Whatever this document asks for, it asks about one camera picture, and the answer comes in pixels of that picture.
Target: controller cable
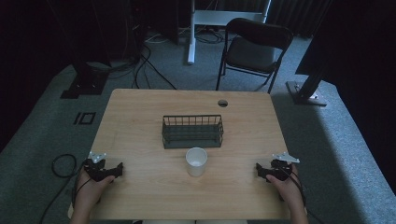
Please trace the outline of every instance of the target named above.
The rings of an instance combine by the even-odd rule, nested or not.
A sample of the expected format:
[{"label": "controller cable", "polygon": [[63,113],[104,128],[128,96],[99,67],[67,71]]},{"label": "controller cable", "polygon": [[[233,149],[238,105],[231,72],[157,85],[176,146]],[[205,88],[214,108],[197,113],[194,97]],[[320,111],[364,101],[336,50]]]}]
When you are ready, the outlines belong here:
[{"label": "controller cable", "polygon": [[305,206],[306,212],[311,215],[314,219],[316,219],[319,223],[321,224],[325,224],[325,222],[323,220],[321,220],[319,217],[317,217],[314,213],[312,213],[307,207],[306,207],[306,198],[304,196],[304,191],[303,191],[303,182],[301,182],[300,177],[297,176],[297,174],[295,174],[293,171],[291,171],[292,174],[294,174],[295,176],[297,176],[297,180],[294,179],[291,175],[288,174],[288,172],[285,171],[285,169],[283,169],[282,165],[277,161],[278,164],[278,168],[279,170],[281,170],[283,173],[285,173],[290,180],[297,186],[297,188],[300,190],[301,196],[303,198],[303,204]]},{"label": "controller cable", "polygon": [[[55,169],[55,166],[56,166],[56,163],[58,162],[58,160],[59,160],[59,159],[63,159],[63,158],[71,158],[72,161],[73,161],[73,169],[71,170],[71,172],[70,172],[69,174],[66,174],[66,175],[61,175],[61,174],[59,174],[59,173],[56,171],[56,169]],[[64,188],[66,188],[66,186],[67,186],[67,184],[70,182],[71,178],[73,178],[73,176],[78,175],[78,174],[80,173],[80,170],[81,170],[83,164],[84,164],[84,162],[79,166],[78,170],[76,171],[77,166],[78,166],[78,164],[77,164],[77,159],[76,159],[76,157],[75,157],[74,155],[72,155],[72,154],[63,154],[63,155],[57,156],[57,157],[52,161],[52,165],[51,165],[51,170],[52,170],[52,172],[53,172],[56,176],[58,176],[58,177],[60,177],[60,178],[66,178],[67,180],[66,180],[66,182],[64,183],[64,185],[61,187],[61,189],[58,191],[58,193],[55,195],[55,197],[53,197],[53,199],[52,199],[52,200],[49,202],[49,204],[47,205],[46,210],[44,211],[43,215],[42,215],[41,218],[40,218],[40,221],[39,221],[40,224],[43,223],[44,218],[45,218],[46,214],[48,213],[48,210],[50,209],[50,207],[52,206],[52,204],[55,202],[55,200],[59,197],[59,195],[61,195],[62,191],[64,191]]]}]

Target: chair backrest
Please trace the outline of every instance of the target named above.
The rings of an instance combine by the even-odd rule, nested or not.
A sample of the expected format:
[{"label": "chair backrest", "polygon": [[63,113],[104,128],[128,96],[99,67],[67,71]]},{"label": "chair backrest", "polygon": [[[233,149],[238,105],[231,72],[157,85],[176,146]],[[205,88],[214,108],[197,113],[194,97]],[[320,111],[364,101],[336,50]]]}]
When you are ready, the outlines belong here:
[{"label": "chair backrest", "polygon": [[226,31],[236,33],[252,43],[283,50],[289,47],[293,39],[293,33],[286,27],[244,18],[228,22]]}]

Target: gray carpet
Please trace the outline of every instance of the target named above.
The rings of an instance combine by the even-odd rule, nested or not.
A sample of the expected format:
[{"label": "gray carpet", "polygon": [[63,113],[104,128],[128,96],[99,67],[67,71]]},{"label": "gray carpet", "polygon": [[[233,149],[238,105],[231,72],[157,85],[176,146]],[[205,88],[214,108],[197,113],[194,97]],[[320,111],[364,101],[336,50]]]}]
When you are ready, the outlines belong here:
[{"label": "gray carpet", "polygon": [[[187,65],[188,42],[177,46],[169,41],[147,43],[149,61],[179,90],[215,89],[222,44],[197,42],[194,65]],[[305,184],[307,207],[325,223],[396,223],[396,199],[381,175],[368,147],[336,88],[322,81],[318,91],[328,105],[295,105],[287,81],[304,81],[294,72],[309,39],[295,37],[272,90],[282,133],[289,152],[299,158]],[[114,62],[117,66],[123,62]],[[106,103],[116,88],[131,88],[131,71],[110,74],[102,95],[60,99],[76,75],[66,67],[49,84],[33,112],[0,154],[0,223],[38,223],[47,205],[66,183],[51,171],[52,161],[70,153],[81,163],[88,155]],[[220,83],[221,91],[267,91],[258,77],[230,72]],[[137,77],[140,88],[171,89],[150,66],[143,66]],[[95,112],[91,125],[74,124],[78,113]],[[56,170],[70,174],[73,162],[63,158]],[[49,208],[44,223],[68,223],[72,182]],[[309,217],[310,223],[318,223]],[[131,223],[95,221],[94,223]],[[250,224],[289,223],[287,220],[250,220]]]}]

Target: black chair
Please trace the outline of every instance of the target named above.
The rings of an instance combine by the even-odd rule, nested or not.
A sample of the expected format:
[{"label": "black chair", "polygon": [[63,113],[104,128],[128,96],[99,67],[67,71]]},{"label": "black chair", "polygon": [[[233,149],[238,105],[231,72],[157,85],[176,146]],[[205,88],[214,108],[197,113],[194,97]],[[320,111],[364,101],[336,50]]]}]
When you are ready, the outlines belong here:
[{"label": "black chair", "polygon": [[[237,36],[229,45],[229,33]],[[224,49],[221,56],[218,83],[226,69],[266,77],[263,85],[272,78],[268,93],[273,88],[283,55],[289,48],[293,33],[286,27],[236,18],[228,22]]]}]

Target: human hand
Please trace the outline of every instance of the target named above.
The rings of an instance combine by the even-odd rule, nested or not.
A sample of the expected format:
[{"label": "human hand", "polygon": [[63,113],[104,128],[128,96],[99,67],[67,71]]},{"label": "human hand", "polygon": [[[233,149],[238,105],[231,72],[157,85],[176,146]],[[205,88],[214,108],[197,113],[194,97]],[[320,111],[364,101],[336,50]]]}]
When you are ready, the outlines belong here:
[{"label": "human hand", "polygon": [[281,181],[273,175],[267,175],[266,178],[276,187],[280,196],[288,205],[292,223],[308,223],[305,215],[303,196],[300,191],[301,184],[298,180],[298,171],[294,163],[291,165],[291,170],[293,172],[290,176],[299,186],[290,177],[285,181]]},{"label": "human hand", "polygon": [[70,223],[88,223],[93,207],[99,202],[105,188],[115,179],[114,175],[96,182],[84,169],[79,176],[74,212]]}]

